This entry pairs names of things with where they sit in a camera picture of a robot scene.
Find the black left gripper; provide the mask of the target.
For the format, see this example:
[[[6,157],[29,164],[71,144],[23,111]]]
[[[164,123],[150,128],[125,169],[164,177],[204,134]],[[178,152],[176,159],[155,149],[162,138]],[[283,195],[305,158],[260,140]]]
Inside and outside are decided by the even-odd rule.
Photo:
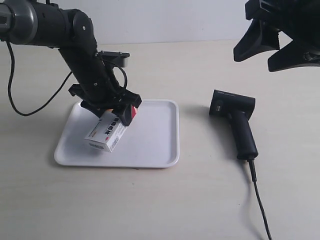
[[[139,94],[133,93],[123,86],[117,87],[115,91],[94,86],[93,90],[85,93],[79,84],[73,84],[68,91],[73,97],[77,96],[82,100],[81,106],[83,108],[97,116],[101,115],[103,110],[111,110],[126,127],[131,124],[134,118],[135,108],[138,108],[142,103]]]

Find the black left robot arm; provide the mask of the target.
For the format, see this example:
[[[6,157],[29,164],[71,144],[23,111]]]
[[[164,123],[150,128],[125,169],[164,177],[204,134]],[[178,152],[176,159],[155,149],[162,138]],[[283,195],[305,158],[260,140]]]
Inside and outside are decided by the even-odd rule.
[[[69,88],[81,106],[101,117],[109,110],[125,126],[134,118],[141,97],[120,84],[130,54],[98,51],[92,20],[79,9],[62,9],[50,1],[5,0],[0,4],[0,39],[12,45],[58,49],[76,83]]]

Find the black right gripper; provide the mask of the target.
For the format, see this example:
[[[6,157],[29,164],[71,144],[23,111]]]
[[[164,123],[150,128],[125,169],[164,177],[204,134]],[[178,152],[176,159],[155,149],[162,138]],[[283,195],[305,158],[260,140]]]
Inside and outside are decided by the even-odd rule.
[[[270,72],[320,66],[318,0],[249,0],[245,17],[252,22],[233,48],[235,62],[277,50],[267,61]],[[292,39],[283,48],[279,31]]]

